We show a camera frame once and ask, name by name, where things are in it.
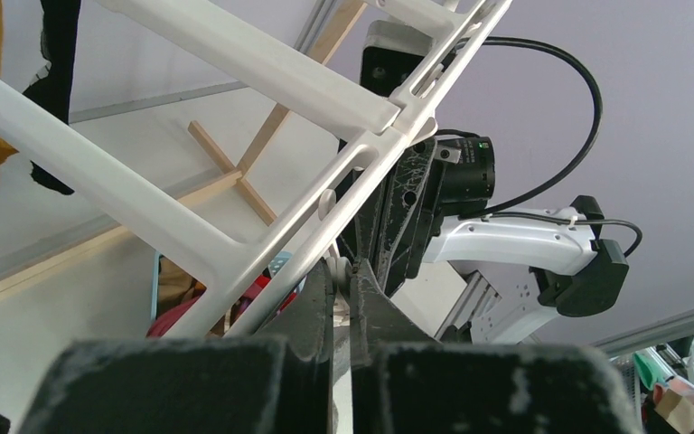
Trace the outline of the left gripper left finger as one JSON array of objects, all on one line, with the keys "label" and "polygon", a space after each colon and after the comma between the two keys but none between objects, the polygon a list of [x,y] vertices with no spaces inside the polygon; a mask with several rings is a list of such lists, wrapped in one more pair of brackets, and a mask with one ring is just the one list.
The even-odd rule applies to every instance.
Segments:
[{"label": "left gripper left finger", "polygon": [[329,433],[333,280],[324,261],[254,335],[86,341],[45,374],[23,433]]}]

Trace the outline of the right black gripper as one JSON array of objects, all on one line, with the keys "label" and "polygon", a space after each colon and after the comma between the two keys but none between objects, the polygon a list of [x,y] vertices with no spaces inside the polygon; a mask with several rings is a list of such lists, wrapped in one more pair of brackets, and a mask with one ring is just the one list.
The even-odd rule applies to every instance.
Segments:
[{"label": "right black gripper", "polygon": [[413,145],[352,220],[352,257],[370,263],[387,297],[418,275],[443,175],[460,151],[455,138]]}]

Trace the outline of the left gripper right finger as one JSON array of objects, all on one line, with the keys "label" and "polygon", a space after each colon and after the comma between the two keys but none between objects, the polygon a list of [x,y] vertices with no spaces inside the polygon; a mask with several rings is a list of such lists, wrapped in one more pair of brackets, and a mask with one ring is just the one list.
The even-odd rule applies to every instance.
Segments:
[{"label": "left gripper right finger", "polygon": [[638,433],[623,380],[594,348],[441,343],[350,273],[357,433]]}]

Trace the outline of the white plastic clip hanger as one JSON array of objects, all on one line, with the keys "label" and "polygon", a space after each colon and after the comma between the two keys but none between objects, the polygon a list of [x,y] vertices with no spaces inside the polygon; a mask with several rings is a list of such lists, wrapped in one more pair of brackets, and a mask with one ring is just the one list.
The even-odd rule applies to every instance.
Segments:
[{"label": "white plastic clip hanger", "polygon": [[[459,13],[452,1],[377,2],[378,9],[433,40],[429,53],[388,97],[360,87],[326,65],[364,6],[362,1],[342,5],[313,53],[304,55],[208,1],[106,2],[107,9],[126,15],[276,102],[236,169],[180,200],[0,80],[0,137],[53,170],[118,222],[116,229],[0,280],[0,300],[35,285],[75,259],[136,235],[208,288],[167,336],[205,335],[300,230],[326,193],[349,171],[361,169],[358,182],[231,329],[235,335],[256,330],[322,257],[403,152],[436,132],[436,108],[510,5],[480,1],[470,11]],[[237,242],[192,207],[235,181],[243,181],[292,112],[347,145],[263,239]]]}]

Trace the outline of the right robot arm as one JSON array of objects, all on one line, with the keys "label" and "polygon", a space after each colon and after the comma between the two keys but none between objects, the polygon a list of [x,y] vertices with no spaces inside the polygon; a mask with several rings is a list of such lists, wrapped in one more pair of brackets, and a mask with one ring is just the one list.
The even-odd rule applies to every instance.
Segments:
[{"label": "right robot arm", "polygon": [[520,267],[496,289],[479,270],[435,338],[516,344],[559,317],[611,308],[629,272],[629,251],[602,237],[609,224],[596,199],[559,209],[487,212],[495,184],[492,141],[446,132],[413,145],[337,239],[350,260],[370,263],[387,296],[425,263],[473,261]]}]

